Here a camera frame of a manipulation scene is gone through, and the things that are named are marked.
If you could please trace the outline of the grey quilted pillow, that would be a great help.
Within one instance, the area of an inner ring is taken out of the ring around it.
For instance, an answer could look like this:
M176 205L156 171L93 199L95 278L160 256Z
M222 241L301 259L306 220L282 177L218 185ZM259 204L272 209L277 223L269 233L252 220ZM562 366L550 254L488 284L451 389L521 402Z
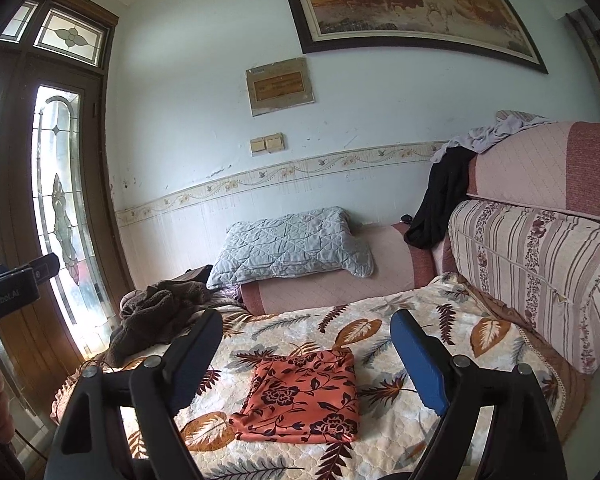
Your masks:
M207 285L218 288L339 270L369 278L375 261L370 246L351 232L347 211L318 208L234 223Z

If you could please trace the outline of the dark brown crumpled garment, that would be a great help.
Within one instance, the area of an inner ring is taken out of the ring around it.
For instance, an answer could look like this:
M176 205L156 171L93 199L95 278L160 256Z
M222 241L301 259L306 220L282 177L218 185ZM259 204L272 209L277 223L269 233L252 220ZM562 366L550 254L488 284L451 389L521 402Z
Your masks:
M155 344L170 344L211 301L212 265L133 290L120 304L121 323L110 337L106 362L122 367L130 356Z

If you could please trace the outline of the beige wall switch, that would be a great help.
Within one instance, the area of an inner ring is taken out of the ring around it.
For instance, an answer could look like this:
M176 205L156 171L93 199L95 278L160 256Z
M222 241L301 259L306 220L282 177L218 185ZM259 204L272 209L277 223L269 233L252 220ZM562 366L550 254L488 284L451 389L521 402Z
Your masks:
M251 155L280 152L286 148L285 136L281 132L270 136L260 136L260 138L251 139L249 147Z

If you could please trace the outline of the small framed plaque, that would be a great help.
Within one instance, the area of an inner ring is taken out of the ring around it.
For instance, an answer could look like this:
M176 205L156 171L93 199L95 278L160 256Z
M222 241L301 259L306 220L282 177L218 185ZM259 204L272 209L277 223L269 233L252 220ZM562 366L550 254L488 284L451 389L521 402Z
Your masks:
M306 58L291 58L246 70L251 116L315 102Z

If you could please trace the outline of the light lilac crumpled cloth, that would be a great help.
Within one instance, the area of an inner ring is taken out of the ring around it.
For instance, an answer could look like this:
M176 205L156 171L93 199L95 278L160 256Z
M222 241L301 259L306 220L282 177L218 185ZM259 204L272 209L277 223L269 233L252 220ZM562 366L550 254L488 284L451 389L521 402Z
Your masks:
M499 110L491 125L472 128L466 133L454 136L453 139L446 141L438 148L431 156L430 162L433 164L441 162L442 157L450 148L466 148L476 154L482 154L509 136L551 122L551 119L537 114L519 110Z

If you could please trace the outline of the pink quilted folded bedding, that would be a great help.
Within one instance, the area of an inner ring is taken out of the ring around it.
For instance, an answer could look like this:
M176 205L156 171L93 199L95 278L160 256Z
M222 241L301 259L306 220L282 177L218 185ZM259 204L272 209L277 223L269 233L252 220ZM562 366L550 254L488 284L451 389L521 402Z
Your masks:
M600 122L550 122L509 136L471 161L468 195L600 223Z

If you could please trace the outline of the framed horse painting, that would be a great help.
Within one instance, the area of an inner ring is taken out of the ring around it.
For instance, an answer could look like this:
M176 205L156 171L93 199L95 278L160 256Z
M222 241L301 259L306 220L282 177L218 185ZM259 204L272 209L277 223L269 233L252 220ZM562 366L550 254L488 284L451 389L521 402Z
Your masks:
M306 53L415 47L484 55L544 74L509 0L288 0Z

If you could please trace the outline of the cream leaf pattern blanket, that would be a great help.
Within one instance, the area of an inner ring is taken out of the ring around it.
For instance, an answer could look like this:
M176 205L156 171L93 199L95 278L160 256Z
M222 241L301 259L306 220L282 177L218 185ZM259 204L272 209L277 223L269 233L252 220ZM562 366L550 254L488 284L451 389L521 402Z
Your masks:
M336 307L254 315L222 307L223 337L192 402L175 425L208 479L377 479L412 470L437 426L419 399L390 335L390 320L411 312L452 354L508 372L530 366L565 438L590 380L515 310L456 274L423 288ZM354 355L360 429L350 443L290 444L238 440L230 416L242 409L257 365L270 356L349 349Z

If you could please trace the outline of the striped floral folded quilt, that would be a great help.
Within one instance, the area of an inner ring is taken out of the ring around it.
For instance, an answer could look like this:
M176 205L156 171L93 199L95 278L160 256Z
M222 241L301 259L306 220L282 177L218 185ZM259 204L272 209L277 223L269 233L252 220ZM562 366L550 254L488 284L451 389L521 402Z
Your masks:
M600 367L600 224L465 200L449 220L458 272L515 310L583 374Z

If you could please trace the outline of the brown stained glass door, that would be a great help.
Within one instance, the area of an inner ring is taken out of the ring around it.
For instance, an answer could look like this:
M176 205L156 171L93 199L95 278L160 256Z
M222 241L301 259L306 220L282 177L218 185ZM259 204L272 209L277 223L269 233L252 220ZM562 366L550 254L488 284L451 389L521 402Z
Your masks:
M38 300L0 322L17 394L42 419L107 348L132 285L105 146L117 22L91 0L24 0L0 32L0 264L60 262Z

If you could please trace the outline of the orange black floral garment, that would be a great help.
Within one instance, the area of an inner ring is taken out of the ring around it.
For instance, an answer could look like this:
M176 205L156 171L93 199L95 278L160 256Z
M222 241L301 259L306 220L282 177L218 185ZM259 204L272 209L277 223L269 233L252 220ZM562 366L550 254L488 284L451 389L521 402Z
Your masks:
M349 349L270 356L257 365L242 409L230 416L238 440L350 443L360 429Z

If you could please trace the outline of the black hanging garment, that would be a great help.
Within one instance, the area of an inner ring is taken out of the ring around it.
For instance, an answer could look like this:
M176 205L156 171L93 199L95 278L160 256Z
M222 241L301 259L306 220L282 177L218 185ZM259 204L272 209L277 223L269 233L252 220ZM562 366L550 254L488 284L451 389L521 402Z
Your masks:
M428 188L404 234L407 245L425 250L442 242L453 210L466 200L469 165L476 156L461 146L449 148L431 166Z

